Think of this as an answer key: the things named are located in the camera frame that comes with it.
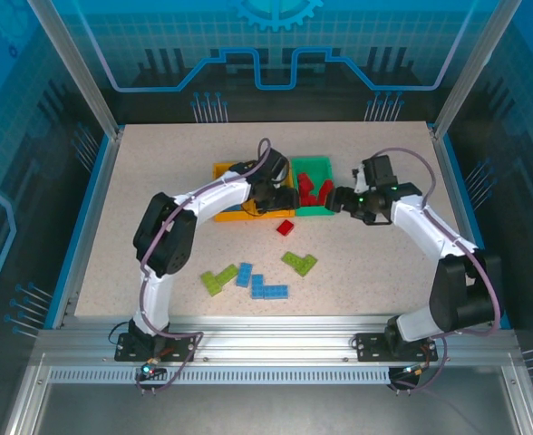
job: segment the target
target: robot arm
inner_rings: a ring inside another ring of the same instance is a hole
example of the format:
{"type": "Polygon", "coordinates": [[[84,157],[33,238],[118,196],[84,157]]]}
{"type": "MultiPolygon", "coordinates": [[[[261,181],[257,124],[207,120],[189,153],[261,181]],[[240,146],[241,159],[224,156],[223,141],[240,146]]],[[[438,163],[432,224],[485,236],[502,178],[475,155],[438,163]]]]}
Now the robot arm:
{"type": "MultiPolygon", "coordinates": [[[[296,190],[281,186],[288,174],[288,159],[271,149],[257,172],[241,178],[240,175],[248,172],[254,164],[256,163],[251,161],[233,165],[218,180],[214,180],[206,188],[196,190],[202,193],[195,198],[192,196],[196,192],[175,197],[159,193],[152,198],[133,239],[140,261],[170,213],[191,199],[174,218],[172,227],[163,234],[148,260],[150,279],[146,284],[143,309],[156,329],[164,330],[170,322],[168,307],[174,276],[189,260],[198,226],[221,211],[243,204],[249,199],[256,201],[259,213],[298,208],[296,190]]],[[[144,341],[148,341],[147,335],[156,335],[145,324],[140,308],[133,316],[130,330],[144,341]]]]}
{"type": "Polygon", "coordinates": [[[355,188],[336,188],[325,206],[334,212],[347,211],[366,225],[394,224],[437,265],[429,303],[388,322],[385,338],[392,354],[404,353],[428,337],[493,320],[489,291],[461,247],[483,266],[497,298],[501,289],[499,258],[479,250],[450,228],[424,204],[422,193],[412,183],[398,183],[389,157],[364,160],[353,175],[355,188]]]}

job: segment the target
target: orange tray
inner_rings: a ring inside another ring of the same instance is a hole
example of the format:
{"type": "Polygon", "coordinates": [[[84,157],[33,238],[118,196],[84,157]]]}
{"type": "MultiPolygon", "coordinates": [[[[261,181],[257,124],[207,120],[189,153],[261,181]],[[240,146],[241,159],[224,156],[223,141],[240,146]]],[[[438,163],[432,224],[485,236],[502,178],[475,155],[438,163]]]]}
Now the orange tray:
{"type": "MultiPolygon", "coordinates": [[[[212,176],[214,177],[214,179],[221,177],[222,174],[224,174],[228,170],[228,168],[230,168],[235,163],[235,161],[215,163],[214,169],[212,170],[212,176]]],[[[288,174],[286,175],[286,178],[283,181],[283,186],[289,186],[291,188],[295,186],[293,171],[291,170],[291,168],[289,168],[288,174]]],[[[294,210],[269,211],[260,216],[252,216],[258,214],[257,204],[255,204],[254,199],[250,199],[249,201],[245,202],[241,207],[244,208],[244,210],[229,210],[223,211],[222,213],[218,213],[216,216],[214,216],[214,220],[216,220],[217,222],[230,222],[232,220],[259,220],[295,217],[294,210]]]]}

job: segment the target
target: green building block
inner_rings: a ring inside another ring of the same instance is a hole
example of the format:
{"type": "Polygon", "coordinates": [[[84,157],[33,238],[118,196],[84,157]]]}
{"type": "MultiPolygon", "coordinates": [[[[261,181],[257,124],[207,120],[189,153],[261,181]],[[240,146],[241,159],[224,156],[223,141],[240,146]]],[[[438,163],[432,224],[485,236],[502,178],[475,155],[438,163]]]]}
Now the green building block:
{"type": "Polygon", "coordinates": [[[303,260],[303,264],[295,269],[295,271],[302,277],[305,277],[306,274],[313,268],[317,263],[317,259],[312,255],[307,255],[303,260]]]}
{"type": "Polygon", "coordinates": [[[202,283],[211,296],[216,296],[222,291],[222,285],[218,283],[217,279],[212,275],[212,272],[204,272],[200,278],[202,278],[202,283]]]}
{"type": "Polygon", "coordinates": [[[218,275],[216,275],[216,280],[218,282],[218,285],[223,286],[228,281],[230,281],[232,278],[234,278],[236,275],[238,275],[238,269],[234,265],[230,265],[226,269],[224,269],[222,272],[220,272],[218,275]]]}
{"type": "Polygon", "coordinates": [[[302,266],[303,261],[304,261],[303,258],[301,258],[300,256],[296,254],[293,254],[292,252],[285,252],[285,254],[283,255],[283,258],[281,259],[283,260],[283,263],[293,267],[295,270],[298,267],[302,266]]]}

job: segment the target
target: red building block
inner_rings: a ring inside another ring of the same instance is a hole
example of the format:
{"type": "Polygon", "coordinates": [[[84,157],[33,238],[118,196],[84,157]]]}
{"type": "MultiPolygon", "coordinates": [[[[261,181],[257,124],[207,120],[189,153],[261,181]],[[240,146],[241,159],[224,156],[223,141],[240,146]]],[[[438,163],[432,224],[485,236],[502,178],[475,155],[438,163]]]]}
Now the red building block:
{"type": "Polygon", "coordinates": [[[283,236],[288,235],[291,231],[293,231],[293,228],[295,227],[295,224],[293,224],[289,220],[284,220],[283,223],[276,229],[279,233],[281,233],[283,236]]]}
{"type": "Polygon", "coordinates": [[[315,184],[305,173],[297,175],[296,178],[299,181],[299,196],[306,197],[315,188],[315,184]]]}
{"type": "Polygon", "coordinates": [[[333,181],[331,181],[330,179],[326,179],[325,183],[323,183],[323,186],[321,186],[321,188],[319,189],[319,198],[317,199],[319,206],[325,205],[327,195],[329,195],[329,192],[331,192],[333,188],[333,181]]]}

